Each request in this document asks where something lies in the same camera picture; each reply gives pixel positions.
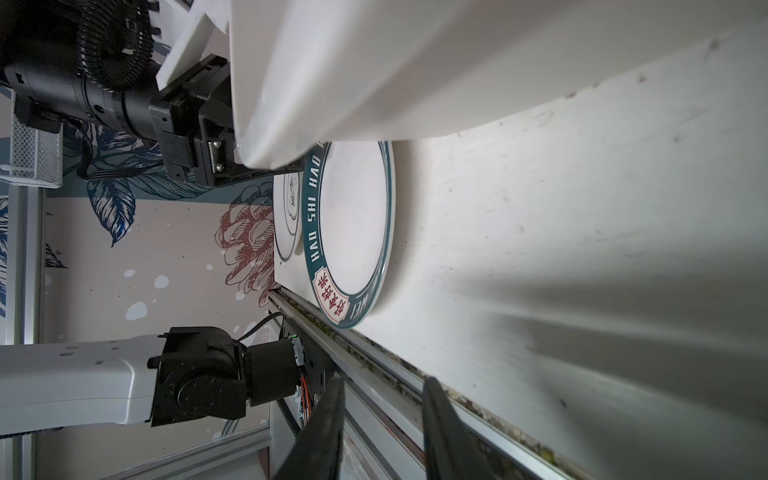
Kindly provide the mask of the white plate flower outline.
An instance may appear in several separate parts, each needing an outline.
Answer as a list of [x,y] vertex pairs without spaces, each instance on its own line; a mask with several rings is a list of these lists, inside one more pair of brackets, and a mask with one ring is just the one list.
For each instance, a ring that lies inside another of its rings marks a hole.
[[275,243],[278,258],[287,262],[297,249],[300,238],[302,174],[274,177],[273,209]]

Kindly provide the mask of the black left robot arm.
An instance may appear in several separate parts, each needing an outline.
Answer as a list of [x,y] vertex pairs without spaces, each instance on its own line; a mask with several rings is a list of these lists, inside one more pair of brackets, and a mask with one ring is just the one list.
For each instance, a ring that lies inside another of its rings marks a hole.
[[[3,63],[1,82],[21,101],[20,121],[46,133],[91,124],[154,141],[173,183],[243,181],[234,162],[230,68],[211,55],[166,87],[150,63],[110,85],[86,75],[73,54],[42,51]],[[175,327],[125,340],[5,346],[1,432],[17,436],[88,424],[153,426],[216,417],[279,401],[302,378],[295,338],[246,346],[220,328]]]

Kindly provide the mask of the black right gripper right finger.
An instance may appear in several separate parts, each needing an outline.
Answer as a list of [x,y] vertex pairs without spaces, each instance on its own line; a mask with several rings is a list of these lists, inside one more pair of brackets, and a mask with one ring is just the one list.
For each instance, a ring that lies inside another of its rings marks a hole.
[[424,382],[421,409],[429,480],[494,479],[488,462],[434,377]]

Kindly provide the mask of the green rim plate front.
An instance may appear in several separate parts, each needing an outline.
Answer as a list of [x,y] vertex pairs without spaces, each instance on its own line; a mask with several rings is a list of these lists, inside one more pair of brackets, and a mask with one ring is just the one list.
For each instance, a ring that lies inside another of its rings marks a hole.
[[302,234],[311,292],[327,321],[350,329],[371,312],[391,256],[392,144],[328,142],[305,156]]

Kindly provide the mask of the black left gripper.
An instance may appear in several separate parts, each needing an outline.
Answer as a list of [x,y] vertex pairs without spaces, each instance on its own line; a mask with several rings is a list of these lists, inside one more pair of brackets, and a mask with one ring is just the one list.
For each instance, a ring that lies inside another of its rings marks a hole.
[[220,188],[252,179],[236,162],[229,62],[209,55],[154,96],[149,112],[167,176]]

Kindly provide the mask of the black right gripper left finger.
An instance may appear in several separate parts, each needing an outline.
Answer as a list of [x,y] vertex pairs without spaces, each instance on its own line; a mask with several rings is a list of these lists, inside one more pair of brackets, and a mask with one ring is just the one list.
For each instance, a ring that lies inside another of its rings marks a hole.
[[274,479],[339,479],[344,421],[344,381],[334,377]]

